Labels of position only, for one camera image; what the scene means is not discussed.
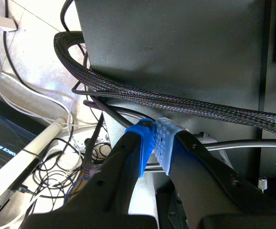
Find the blue gripper pad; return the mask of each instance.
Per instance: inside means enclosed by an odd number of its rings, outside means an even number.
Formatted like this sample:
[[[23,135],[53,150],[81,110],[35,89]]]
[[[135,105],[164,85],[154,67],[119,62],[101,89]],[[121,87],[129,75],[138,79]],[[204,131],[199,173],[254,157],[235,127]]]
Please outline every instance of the blue gripper pad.
[[[174,136],[179,131],[185,130],[185,128],[177,125],[168,118],[158,118],[155,121],[155,125],[155,155],[165,174],[168,175],[171,165]]]
[[[154,147],[154,137],[155,137],[155,123],[153,120],[148,118],[140,119],[138,124],[132,125],[125,130],[126,132],[134,132],[141,136],[141,152],[140,152],[140,175],[141,178],[143,176],[147,161],[152,154]]]

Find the tiled floor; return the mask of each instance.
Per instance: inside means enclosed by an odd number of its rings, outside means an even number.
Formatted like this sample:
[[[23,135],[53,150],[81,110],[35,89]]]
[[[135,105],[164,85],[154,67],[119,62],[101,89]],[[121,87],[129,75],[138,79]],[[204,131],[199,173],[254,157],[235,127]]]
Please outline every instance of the tiled floor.
[[[10,57],[19,75],[34,89],[63,102],[68,107],[74,97],[71,88],[76,80],[62,66],[56,57],[53,47],[53,37],[64,31],[60,23],[60,11],[64,0],[8,0],[9,15],[19,28],[16,32],[7,33],[7,45]],[[0,16],[4,16],[4,0],[0,0]],[[74,3],[69,7],[66,23],[70,30],[80,30],[80,24]],[[74,59],[82,62],[83,55],[77,46],[70,49]],[[3,48],[2,32],[0,31],[0,59],[4,72],[13,74],[9,62],[6,60]],[[66,113],[51,101],[31,95],[11,80],[2,77],[0,90],[13,102],[26,107],[33,112],[48,118],[66,117]],[[77,120],[94,122],[90,110],[83,106],[84,97],[78,96],[73,113]],[[33,190],[33,183],[26,181]],[[29,194],[15,193],[7,208],[0,213],[0,226],[14,219],[22,206],[31,198]],[[40,208],[36,211],[51,209],[51,200],[39,201]],[[18,228],[19,220],[12,225]]]

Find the cable bundle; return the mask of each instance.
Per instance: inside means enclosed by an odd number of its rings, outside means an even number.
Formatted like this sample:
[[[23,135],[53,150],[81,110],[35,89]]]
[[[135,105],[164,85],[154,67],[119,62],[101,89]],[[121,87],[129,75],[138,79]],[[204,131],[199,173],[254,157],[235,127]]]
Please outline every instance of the cable bundle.
[[[74,93],[124,99],[153,108],[181,112],[225,122],[255,126],[276,133],[276,114],[274,113],[213,104],[141,90],[130,85],[118,83],[88,70],[76,62],[70,56],[68,51],[72,45],[83,42],[84,39],[82,32],[78,31],[59,32],[54,37],[55,52],[61,63],[76,79],[94,90],[94,92],[81,92],[73,90]]]

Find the white floor tile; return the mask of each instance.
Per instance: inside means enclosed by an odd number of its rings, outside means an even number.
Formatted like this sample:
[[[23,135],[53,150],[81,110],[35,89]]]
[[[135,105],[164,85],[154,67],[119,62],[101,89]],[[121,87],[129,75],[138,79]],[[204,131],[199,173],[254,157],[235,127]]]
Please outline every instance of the white floor tile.
[[[65,0],[30,0],[26,6],[26,10],[36,15],[52,27],[56,28],[57,30],[64,31],[64,28],[60,20],[60,12],[64,2]],[[75,2],[73,2],[68,8],[65,15],[65,22],[69,30],[81,31],[81,26],[75,7]]]

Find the mounting hole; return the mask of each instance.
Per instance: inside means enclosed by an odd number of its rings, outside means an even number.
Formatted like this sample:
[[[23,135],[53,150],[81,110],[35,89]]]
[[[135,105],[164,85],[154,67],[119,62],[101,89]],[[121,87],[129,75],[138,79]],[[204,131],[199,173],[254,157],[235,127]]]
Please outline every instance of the mounting hole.
[[[170,213],[170,217],[174,218],[176,216],[176,214],[174,212]]]
[[[241,183],[238,180],[232,181],[232,185],[235,187],[241,187]]]
[[[99,180],[98,183],[96,183],[96,184],[97,184],[97,186],[102,187],[102,186],[104,186],[105,182],[102,180]]]

